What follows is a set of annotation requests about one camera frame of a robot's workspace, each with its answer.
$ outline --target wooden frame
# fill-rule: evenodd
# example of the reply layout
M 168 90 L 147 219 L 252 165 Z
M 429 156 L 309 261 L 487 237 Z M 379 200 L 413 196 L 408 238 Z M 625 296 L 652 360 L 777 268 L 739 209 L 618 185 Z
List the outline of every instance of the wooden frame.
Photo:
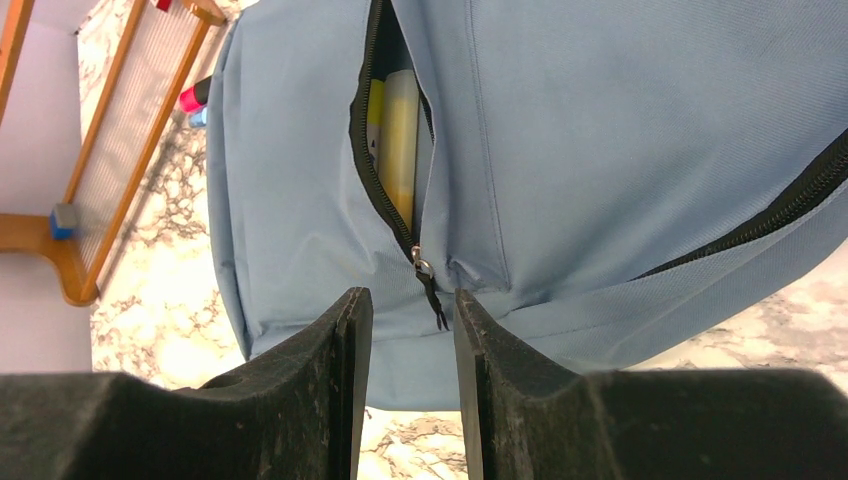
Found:
M 24 47 L 24 36 L 32 18 L 35 0 L 12 0 L 6 12 L 6 22 L 0 37 L 0 124 L 6 112 L 6 102 L 12 90 L 12 80 Z
M 7 19 L 6 22 L 6 30 L 9 30 L 10 23 L 14 26 L 14 35 L 9 33 L 8 37 L 11 39 L 9 40 L 9 44 L 17 48 L 17 53 L 14 56 L 0 57 L 0 60 L 6 62 L 2 64 L 4 69 L 0 70 L 0 74 L 3 75 L 0 77 L 0 80 L 3 82 L 7 81 L 5 72 L 11 71 L 13 73 L 14 66 L 20 56 L 24 33 L 26 32 L 26 27 L 32 14 L 33 2 L 34 0 L 12 0 L 12 4 L 10 5 L 10 10 L 17 9 L 15 11 L 20 12 L 15 16 L 14 21 Z M 120 232 L 136 191 L 147 171 L 147 166 L 171 116 L 180 91 L 185 85 L 191 67 L 203 46 L 206 34 L 210 26 L 223 25 L 226 21 L 224 13 L 215 4 L 214 0 L 183 0 L 182 3 L 200 21 L 195 26 L 154 123 L 150 131 L 147 132 L 144 147 L 135 163 L 130 180 L 123 190 L 121 201 L 109 222 L 106 234 L 98 244 L 95 258 L 90 268 L 87 269 L 88 271 L 86 271 L 85 265 L 80 258 L 79 245 L 73 238 L 69 240 L 54 240 L 52 238 L 48 217 L 0 214 L 0 253 L 28 253 L 41 256 L 48 260 L 56 268 L 65 300 L 71 305 L 90 305 L 97 299 L 99 295 L 97 278 L 109 257 L 111 247 Z M 68 188 L 64 196 L 65 203 L 72 203 L 77 194 L 80 182 L 85 175 L 86 167 L 90 163 L 92 151 L 97 141 L 97 136 L 103 126 L 106 112 L 113 100 L 115 88 L 126 63 L 130 47 L 135 40 L 142 14 L 148 6 L 148 0 L 135 0 L 133 3 L 126 28 L 121 36 L 112 66 L 106 77 L 94 117 L 92 118 L 73 174 L 68 183 Z M 3 45 L 6 45 L 7 42 L 6 30 L 4 30 L 3 34 Z M 8 83 L 11 84 L 11 75 L 9 76 Z M 5 105 L 5 101 L 0 102 L 0 106 L 3 105 Z

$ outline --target fabric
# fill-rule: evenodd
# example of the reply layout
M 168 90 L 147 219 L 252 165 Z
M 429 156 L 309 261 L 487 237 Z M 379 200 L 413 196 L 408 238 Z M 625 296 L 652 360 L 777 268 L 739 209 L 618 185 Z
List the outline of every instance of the fabric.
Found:
M 453 334 L 354 167 L 369 3 L 264 0 L 232 30 L 208 104 L 218 282 L 247 357 L 370 288 L 368 404 L 453 410 Z M 393 3 L 432 108 L 420 244 L 451 322 L 465 288 L 567 368 L 626 367 L 848 237 L 842 185 L 764 238 L 633 280 L 763 210 L 848 128 L 848 3 Z

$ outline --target yellow bottle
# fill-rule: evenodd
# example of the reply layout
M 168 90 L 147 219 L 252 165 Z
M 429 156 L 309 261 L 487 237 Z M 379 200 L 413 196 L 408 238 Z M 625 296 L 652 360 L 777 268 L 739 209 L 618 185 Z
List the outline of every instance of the yellow bottle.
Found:
M 368 94 L 368 121 L 365 127 L 365 137 L 368 140 L 368 153 L 371 162 L 377 168 L 380 158 L 380 125 L 383 120 L 383 82 L 371 80 L 371 92 Z
M 386 78 L 381 123 L 380 183 L 411 230 L 418 140 L 418 83 L 412 70 L 401 70 Z

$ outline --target red object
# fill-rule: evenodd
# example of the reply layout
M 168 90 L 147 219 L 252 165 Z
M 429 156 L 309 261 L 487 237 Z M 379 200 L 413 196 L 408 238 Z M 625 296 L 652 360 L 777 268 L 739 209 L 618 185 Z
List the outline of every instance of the red object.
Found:
M 197 100 L 197 96 L 194 94 L 194 87 L 180 94 L 180 108 L 186 113 L 194 113 L 203 108 L 203 104 Z
M 150 0 L 150 3 L 163 12 L 167 12 L 171 8 L 171 0 Z

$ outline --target wooden rack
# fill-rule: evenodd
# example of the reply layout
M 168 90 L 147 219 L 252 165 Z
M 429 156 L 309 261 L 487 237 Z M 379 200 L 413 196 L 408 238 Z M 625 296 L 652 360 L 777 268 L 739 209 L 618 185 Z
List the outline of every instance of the wooden rack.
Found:
M 54 240 L 47 216 L 0 213 L 0 253 L 52 263 L 71 305 L 89 305 L 99 295 L 97 279 L 180 90 L 210 27 L 226 21 L 214 0 L 181 3 L 167 12 L 149 0 L 132 5 L 64 198 L 57 195 L 57 202 L 77 207 L 74 236 Z M 0 122 L 33 4 L 9 6 L 0 43 Z

